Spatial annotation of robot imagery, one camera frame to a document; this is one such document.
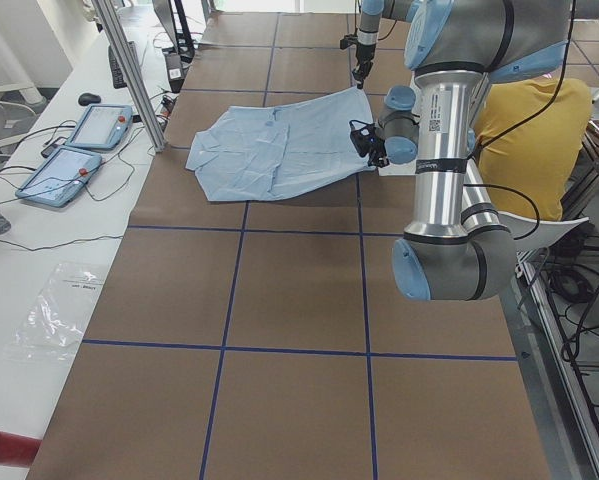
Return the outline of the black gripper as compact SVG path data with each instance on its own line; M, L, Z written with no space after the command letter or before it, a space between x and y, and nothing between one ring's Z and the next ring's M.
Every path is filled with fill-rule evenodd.
M383 143L374 143L369 147L368 162L369 167L384 168L390 164L388 154Z
M371 72L375 50L375 44L366 45L357 43L355 45L356 66L352 70L352 75L358 89L364 88L365 79Z

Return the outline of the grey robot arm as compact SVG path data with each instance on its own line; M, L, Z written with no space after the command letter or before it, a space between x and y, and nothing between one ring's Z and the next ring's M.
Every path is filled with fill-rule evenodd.
M364 87L375 57L379 41L387 38L389 33L379 33L383 19L397 22L411 22L421 4L420 1L409 0L363 0L360 5L360 23L350 37L355 47L356 65L352 70L353 79L358 89Z
M492 297L515 270L513 236L471 159L468 132L487 89L556 69L565 59L571 1L398 1L362 5L360 42L373 46L381 18L410 25L404 62L420 94L416 127L398 125L408 104L387 101L380 120L390 159L417 150L412 221L392 264L411 300Z

